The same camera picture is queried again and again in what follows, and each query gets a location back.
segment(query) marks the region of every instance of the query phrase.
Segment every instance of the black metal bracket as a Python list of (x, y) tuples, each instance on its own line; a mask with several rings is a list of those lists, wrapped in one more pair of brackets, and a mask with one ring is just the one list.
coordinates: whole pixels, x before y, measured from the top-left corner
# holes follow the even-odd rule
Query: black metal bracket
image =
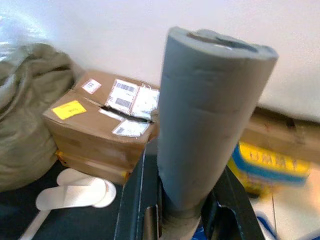
[[(157, 240), (161, 236), (162, 185), (157, 140), (148, 143), (123, 188), (114, 240)], [(209, 240), (264, 240), (238, 179), (226, 167), (201, 211)]]

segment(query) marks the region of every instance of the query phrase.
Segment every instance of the yellow label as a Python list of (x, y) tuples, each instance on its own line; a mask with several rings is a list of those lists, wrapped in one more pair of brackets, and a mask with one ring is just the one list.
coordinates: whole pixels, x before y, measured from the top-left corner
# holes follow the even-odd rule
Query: yellow label
[(77, 100), (57, 106), (52, 111), (62, 120), (70, 118), (77, 114), (82, 114), (87, 110)]
[(309, 172), (309, 162), (297, 160), (244, 142), (239, 142), (239, 149), (246, 162), (264, 169), (299, 176), (305, 176)]

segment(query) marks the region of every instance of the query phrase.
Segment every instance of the white wall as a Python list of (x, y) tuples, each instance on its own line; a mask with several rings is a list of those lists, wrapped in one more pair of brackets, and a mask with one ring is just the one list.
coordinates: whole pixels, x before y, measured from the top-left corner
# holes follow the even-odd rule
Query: white wall
[(1, 0), (0, 12), (33, 22), (85, 69), (156, 84), (172, 26), (269, 45), (280, 59), (260, 105), (320, 121), (318, 0)]

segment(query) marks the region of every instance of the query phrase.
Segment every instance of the gray foam tube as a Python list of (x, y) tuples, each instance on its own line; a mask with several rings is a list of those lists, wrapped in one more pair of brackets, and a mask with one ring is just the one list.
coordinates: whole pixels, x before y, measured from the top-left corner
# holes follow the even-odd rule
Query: gray foam tube
[(164, 215), (199, 219), (277, 59), (270, 47), (214, 31), (169, 30), (157, 159)]

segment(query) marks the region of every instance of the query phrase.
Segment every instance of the plastic bag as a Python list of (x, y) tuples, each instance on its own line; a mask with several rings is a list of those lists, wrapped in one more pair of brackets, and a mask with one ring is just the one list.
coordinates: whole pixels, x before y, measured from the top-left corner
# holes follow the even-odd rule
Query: plastic bag
[(22, 17), (0, 13), (0, 61), (18, 47), (33, 43), (47, 43), (46, 35)]

